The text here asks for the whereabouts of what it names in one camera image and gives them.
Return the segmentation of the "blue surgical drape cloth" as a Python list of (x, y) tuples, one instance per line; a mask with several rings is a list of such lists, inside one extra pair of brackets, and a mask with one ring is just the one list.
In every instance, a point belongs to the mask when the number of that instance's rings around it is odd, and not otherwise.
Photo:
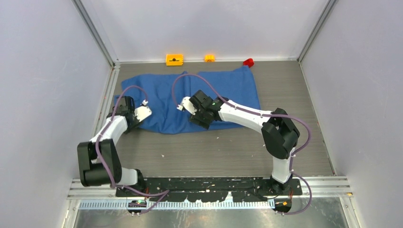
[(247, 66), (231, 71), (210, 71), (190, 76), (186, 71), (178, 74), (141, 74), (121, 82), (121, 89), (131, 87), (125, 96), (139, 105), (149, 101), (152, 115), (140, 125), (141, 129), (162, 134), (202, 132), (205, 129), (189, 122), (190, 114), (177, 110), (173, 98), (180, 102), (202, 90), (211, 98), (217, 91), (222, 97), (251, 108), (260, 109), (253, 73)]

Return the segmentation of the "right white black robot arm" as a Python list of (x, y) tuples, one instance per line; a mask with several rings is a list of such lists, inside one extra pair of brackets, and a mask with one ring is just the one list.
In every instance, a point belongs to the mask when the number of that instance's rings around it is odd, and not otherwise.
[(231, 122), (262, 135), (266, 150), (273, 158), (273, 170), (269, 186), (275, 194), (283, 195), (290, 189), (292, 178), (290, 163), (300, 132), (294, 123), (285, 118), (283, 109), (263, 111), (240, 105), (228, 98), (212, 99), (199, 90), (191, 97), (184, 97), (178, 109), (191, 115), (189, 121), (205, 129), (213, 122)]

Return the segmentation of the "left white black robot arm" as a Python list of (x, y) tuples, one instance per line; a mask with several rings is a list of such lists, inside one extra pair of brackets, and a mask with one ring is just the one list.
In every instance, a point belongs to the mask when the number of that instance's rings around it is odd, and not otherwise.
[(139, 127), (152, 111), (147, 100), (139, 106), (135, 106), (130, 96), (123, 96), (123, 100), (125, 103), (113, 108), (93, 138), (78, 144), (79, 176), (84, 187), (125, 185), (133, 196), (139, 197), (146, 189), (143, 175), (139, 169), (122, 167), (115, 145), (122, 134)]

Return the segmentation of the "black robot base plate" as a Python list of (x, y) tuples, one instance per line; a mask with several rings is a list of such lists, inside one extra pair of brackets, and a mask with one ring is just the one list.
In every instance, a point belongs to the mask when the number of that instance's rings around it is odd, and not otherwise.
[(119, 187), (117, 197), (137, 197), (135, 191), (147, 194), (156, 202), (159, 193), (168, 191), (163, 202), (223, 202), (231, 196), (234, 202), (261, 202), (271, 198), (302, 195), (298, 179), (292, 179), (285, 190), (263, 177), (148, 178), (128, 188)]

